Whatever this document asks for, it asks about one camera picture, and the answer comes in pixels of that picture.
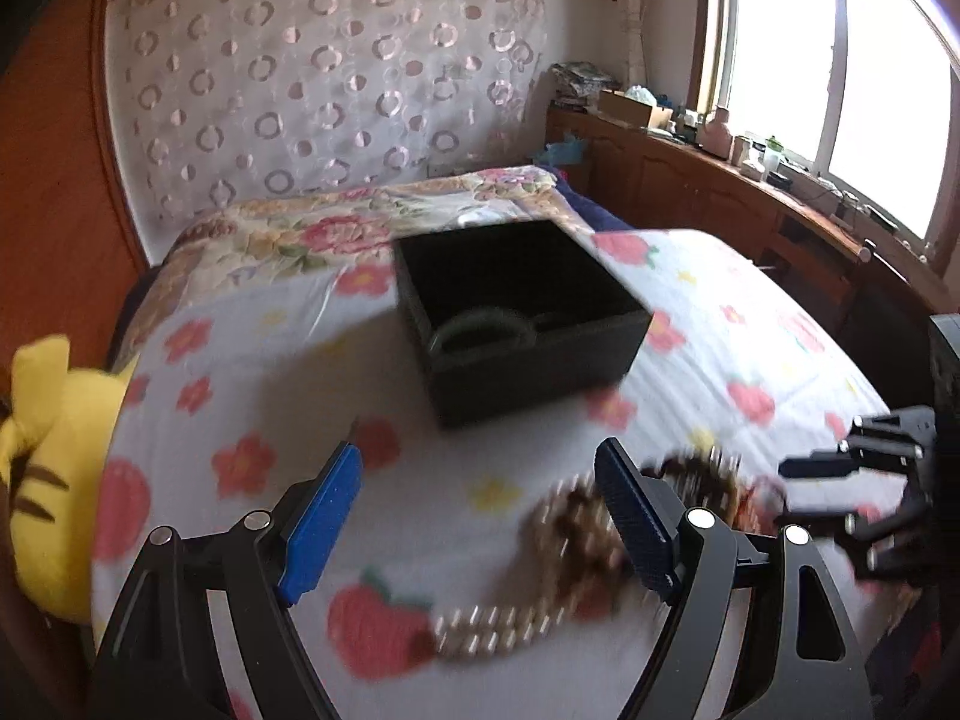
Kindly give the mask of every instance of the orange wooden panel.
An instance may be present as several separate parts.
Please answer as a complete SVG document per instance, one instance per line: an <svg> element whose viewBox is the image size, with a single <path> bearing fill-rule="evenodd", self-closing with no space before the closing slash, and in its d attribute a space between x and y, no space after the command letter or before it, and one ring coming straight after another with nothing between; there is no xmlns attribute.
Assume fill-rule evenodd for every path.
<svg viewBox="0 0 960 720"><path fill-rule="evenodd" d="M70 337L74 365L102 365L146 266L97 124L103 17L104 0L51 0L0 77L0 385L49 333Z"/></svg>

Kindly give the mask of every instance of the wallpaper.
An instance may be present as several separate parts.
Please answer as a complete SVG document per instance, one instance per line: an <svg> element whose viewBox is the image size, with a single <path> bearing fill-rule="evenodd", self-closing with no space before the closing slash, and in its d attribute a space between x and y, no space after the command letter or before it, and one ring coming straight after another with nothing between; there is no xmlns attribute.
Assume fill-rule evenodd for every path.
<svg viewBox="0 0 960 720"><path fill-rule="evenodd" d="M509 160L545 38L544 0L112 0L134 218Z"/></svg>

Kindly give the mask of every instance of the window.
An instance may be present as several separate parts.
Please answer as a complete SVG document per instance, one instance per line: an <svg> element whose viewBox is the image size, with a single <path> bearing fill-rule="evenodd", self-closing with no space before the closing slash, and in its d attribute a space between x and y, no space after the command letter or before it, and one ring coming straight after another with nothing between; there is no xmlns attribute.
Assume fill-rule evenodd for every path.
<svg viewBox="0 0 960 720"><path fill-rule="evenodd" d="M910 0L730 0L719 87L731 129L932 239L952 69Z"/></svg>

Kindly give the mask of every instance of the brown stripe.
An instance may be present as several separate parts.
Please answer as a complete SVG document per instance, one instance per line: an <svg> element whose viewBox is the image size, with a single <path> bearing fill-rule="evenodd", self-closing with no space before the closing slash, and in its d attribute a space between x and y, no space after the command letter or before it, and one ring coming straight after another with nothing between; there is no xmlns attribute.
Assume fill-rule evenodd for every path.
<svg viewBox="0 0 960 720"><path fill-rule="evenodd" d="M30 464L27 466L27 469L23 472L24 479L37 479L40 482L46 482L50 485L54 485L55 488L60 488L61 490L69 490L70 485L59 477L59 474L55 474L50 469L45 469L43 466L34 466Z"/></svg>
<svg viewBox="0 0 960 720"><path fill-rule="evenodd" d="M45 519L47 522L54 522L53 514L50 514L47 509L40 506L37 501L24 498L22 495L17 495L16 498L13 499L13 510L15 512L23 512L23 514L30 514L31 517L36 517L37 519Z"/></svg>

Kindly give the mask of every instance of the window pane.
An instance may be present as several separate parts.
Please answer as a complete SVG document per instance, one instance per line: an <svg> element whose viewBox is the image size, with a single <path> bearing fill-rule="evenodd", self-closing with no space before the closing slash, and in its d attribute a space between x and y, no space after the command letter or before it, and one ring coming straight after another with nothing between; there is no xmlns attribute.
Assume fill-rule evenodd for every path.
<svg viewBox="0 0 960 720"><path fill-rule="evenodd" d="M847 88L830 172L922 238L947 152L947 52L909 0L847 7Z"/></svg>
<svg viewBox="0 0 960 720"><path fill-rule="evenodd" d="M730 126L813 161L824 128L836 0L737 0Z"/></svg>

